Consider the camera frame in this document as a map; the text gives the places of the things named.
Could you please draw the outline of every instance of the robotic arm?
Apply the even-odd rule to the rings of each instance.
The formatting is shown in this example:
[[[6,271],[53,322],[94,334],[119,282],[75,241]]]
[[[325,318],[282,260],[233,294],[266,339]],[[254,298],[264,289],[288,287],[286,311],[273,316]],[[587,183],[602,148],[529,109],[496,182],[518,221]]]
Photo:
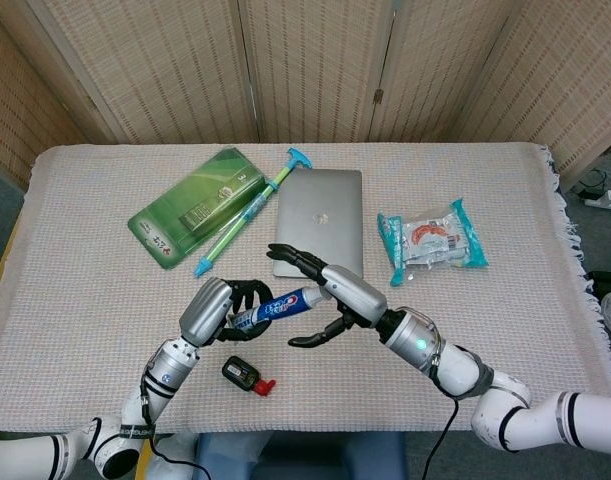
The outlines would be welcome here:
[[[472,429],[487,445],[515,452],[566,443],[611,454],[611,398],[560,392],[531,408],[524,383],[446,341],[422,313],[407,307],[388,309],[382,293],[343,267],[289,245],[269,248],[270,258],[295,265],[335,297],[342,313],[323,332],[291,339],[290,345],[317,347],[354,324],[373,328],[381,343],[429,377],[443,394],[457,400],[480,396]]]
[[[181,316],[180,336],[165,341],[145,365],[120,417],[96,417],[62,435],[0,441],[0,480],[61,480],[79,460],[94,462],[103,478],[125,475],[136,465],[143,441],[154,435],[156,419],[198,363],[199,348],[214,340],[251,340],[269,327],[266,322],[248,332],[226,328],[230,308],[236,313],[243,300],[251,308],[254,294],[261,302],[272,299],[262,282],[210,278]]]

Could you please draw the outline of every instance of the silver laptop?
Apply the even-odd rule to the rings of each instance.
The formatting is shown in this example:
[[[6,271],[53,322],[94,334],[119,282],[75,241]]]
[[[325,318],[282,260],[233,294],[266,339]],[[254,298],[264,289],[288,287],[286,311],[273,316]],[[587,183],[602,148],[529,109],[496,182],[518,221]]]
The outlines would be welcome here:
[[[358,170],[294,169],[278,191],[276,243],[287,243],[363,276],[363,196]],[[274,262],[277,277],[303,277]]]

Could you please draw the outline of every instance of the white tablecloth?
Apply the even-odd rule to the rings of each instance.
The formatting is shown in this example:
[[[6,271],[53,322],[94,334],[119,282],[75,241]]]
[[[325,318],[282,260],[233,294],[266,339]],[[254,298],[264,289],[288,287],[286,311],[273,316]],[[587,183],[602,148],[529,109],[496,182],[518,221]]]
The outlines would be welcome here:
[[[268,178],[290,145],[239,145]],[[391,306],[430,315],[444,336],[532,388],[611,395],[611,352],[596,302],[584,293],[549,153],[510,144],[295,145],[319,168],[363,172],[365,279]],[[32,172],[22,220],[0,286],[0,430],[63,431],[118,413],[161,341],[197,291],[192,271],[209,244],[161,269],[127,220],[222,145],[59,147]],[[458,197],[490,266],[436,269],[400,288],[376,215],[413,214]],[[225,279],[258,278],[275,295],[304,284],[277,279],[265,256],[277,198],[216,262]],[[262,429],[433,430],[451,410],[420,373],[355,327],[312,350],[287,339],[337,317],[332,302],[275,322],[249,343],[215,343],[160,418],[159,431]],[[236,354],[277,386],[267,398],[225,380]],[[475,400],[455,428],[467,428]]]

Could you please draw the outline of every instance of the woven screen panel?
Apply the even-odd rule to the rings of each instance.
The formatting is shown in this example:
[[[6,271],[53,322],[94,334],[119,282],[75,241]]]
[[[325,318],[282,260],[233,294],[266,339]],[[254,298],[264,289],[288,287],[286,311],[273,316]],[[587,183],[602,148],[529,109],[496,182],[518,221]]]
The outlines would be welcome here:
[[[419,0],[397,13],[372,141],[442,141],[470,94],[511,0]]]
[[[547,144],[565,188],[611,141],[611,0],[528,0],[497,47],[454,139]]]
[[[0,26],[0,171],[27,188],[36,157],[84,143],[65,109]]]
[[[230,2],[44,3],[131,142],[256,140]]]
[[[19,50],[58,98],[90,143],[116,143],[116,138],[95,108],[90,108],[88,92],[54,46],[36,18],[31,5],[37,2],[0,0],[0,23]]]
[[[263,140],[366,140],[391,2],[245,0],[241,7]]]

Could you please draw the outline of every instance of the snack package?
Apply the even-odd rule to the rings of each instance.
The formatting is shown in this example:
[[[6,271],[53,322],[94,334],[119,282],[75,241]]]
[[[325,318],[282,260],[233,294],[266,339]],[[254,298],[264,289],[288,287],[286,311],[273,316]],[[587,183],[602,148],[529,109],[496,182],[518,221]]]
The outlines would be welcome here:
[[[226,148],[127,222],[163,268],[173,268],[234,221],[266,181],[238,149]]]
[[[425,212],[411,219],[378,214],[378,232],[394,267],[390,284],[396,287],[418,266],[485,267],[487,259],[465,209],[463,199],[446,210]]]

